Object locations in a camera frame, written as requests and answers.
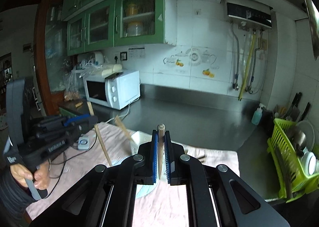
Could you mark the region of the black sleeved forearm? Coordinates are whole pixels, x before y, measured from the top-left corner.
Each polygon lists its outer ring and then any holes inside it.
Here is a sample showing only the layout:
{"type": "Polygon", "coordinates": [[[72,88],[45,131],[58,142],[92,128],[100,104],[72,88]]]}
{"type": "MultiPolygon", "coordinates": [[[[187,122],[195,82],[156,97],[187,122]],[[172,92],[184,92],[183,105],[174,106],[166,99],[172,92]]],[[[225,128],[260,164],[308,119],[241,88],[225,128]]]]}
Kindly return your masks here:
{"type": "Polygon", "coordinates": [[[23,189],[6,167],[1,171],[0,182],[1,226],[20,226],[26,208],[35,203],[30,191],[23,189]]]}

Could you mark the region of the person's left hand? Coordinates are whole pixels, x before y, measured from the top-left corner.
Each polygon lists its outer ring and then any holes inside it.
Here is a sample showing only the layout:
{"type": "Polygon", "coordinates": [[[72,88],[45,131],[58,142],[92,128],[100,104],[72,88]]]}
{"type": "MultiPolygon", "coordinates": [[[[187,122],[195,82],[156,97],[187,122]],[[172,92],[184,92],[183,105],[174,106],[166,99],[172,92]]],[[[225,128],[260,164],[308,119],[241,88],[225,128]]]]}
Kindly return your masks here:
{"type": "Polygon", "coordinates": [[[26,183],[26,179],[28,179],[34,183],[35,188],[45,190],[50,184],[49,168],[50,164],[46,161],[34,173],[31,173],[24,165],[15,164],[10,166],[10,172],[20,186],[28,187],[26,183]]]}

